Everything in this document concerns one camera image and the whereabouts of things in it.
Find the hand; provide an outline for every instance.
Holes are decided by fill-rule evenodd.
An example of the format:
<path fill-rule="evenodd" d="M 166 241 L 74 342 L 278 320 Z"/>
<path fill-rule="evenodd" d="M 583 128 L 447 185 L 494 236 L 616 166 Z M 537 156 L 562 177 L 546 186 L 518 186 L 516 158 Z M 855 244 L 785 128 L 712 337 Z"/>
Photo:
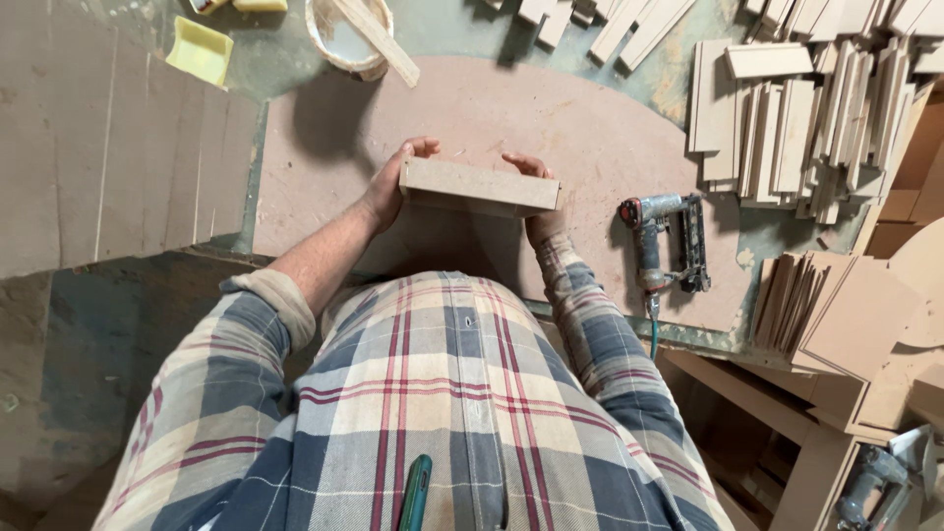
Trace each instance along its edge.
<path fill-rule="evenodd" d="M 403 195 L 400 194 L 400 163 L 404 157 L 423 157 L 439 153 L 439 140 L 431 136 L 417 136 L 406 141 L 387 164 L 370 180 L 367 191 L 358 200 L 358 205 L 370 214 L 377 228 L 374 234 L 390 229 L 396 215 L 403 205 Z"/>
<path fill-rule="evenodd" d="M 506 151 L 501 154 L 501 158 L 514 164 L 521 175 L 554 179 L 554 173 L 550 168 L 544 166 L 544 162 L 536 157 Z M 566 230 L 567 219 L 562 211 L 533 215 L 525 219 L 525 232 L 528 234 L 528 242 L 531 243 L 534 250 L 541 247 L 541 244 L 549 237 Z"/>

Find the nail gun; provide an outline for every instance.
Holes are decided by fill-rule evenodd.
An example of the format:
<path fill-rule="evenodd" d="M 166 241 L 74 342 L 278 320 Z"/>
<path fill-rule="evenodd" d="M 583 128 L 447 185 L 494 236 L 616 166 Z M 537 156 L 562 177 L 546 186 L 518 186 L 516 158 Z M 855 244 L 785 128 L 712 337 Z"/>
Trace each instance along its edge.
<path fill-rule="evenodd" d="M 682 291 L 708 291 L 711 278 L 705 258 L 704 220 L 698 194 L 681 197 L 661 194 L 633 197 L 619 205 L 619 217 L 635 233 L 639 261 L 639 278 L 646 296 L 646 311 L 652 319 L 652 353 L 656 344 L 656 324 L 659 319 L 659 290 L 678 281 Z M 682 271 L 662 270 L 659 264 L 659 232 L 672 233 L 669 217 L 677 214 L 681 241 Z"/>

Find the finger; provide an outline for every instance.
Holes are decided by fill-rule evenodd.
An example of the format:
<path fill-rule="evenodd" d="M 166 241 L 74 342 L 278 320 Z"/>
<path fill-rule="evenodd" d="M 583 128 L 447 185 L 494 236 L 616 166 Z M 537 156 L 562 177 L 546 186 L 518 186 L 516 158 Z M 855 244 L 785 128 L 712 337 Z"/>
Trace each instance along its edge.
<path fill-rule="evenodd" d="M 506 151 L 501 154 L 501 158 L 506 162 L 514 164 L 518 171 L 522 175 L 530 175 L 532 177 L 544 177 L 545 172 L 548 170 L 544 166 L 544 162 L 537 157 L 532 157 L 530 155 L 522 155 L 521 153 L 513 153 Z"/>
<path fill-rule="evenodd" d="M 427 158 L 429 155 L 439 153 L 439 139 L 431 136 L 417 136 L 407 140 L 403 144 L 403 148 L 411 149 L 411 155 Z"/>

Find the person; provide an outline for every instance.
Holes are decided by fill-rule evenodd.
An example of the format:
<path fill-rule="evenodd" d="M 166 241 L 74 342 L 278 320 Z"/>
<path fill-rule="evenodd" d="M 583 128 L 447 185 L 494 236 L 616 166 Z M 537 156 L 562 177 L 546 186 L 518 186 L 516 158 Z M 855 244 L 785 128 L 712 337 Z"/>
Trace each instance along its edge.
<path fill-rule="evenodd" d="M 678 409 L 561 213 L 525 220 L 570 357 L 502 285 L 431 271 L 335 297 L 400 210 L 408 140 L 357 202 L 220 302 L 163 363 L 98 529 L 732 529 Z M 549 179 L 533 157 L 505 153 Z M 282 417 L 282 363 L 322 317 Z"/>

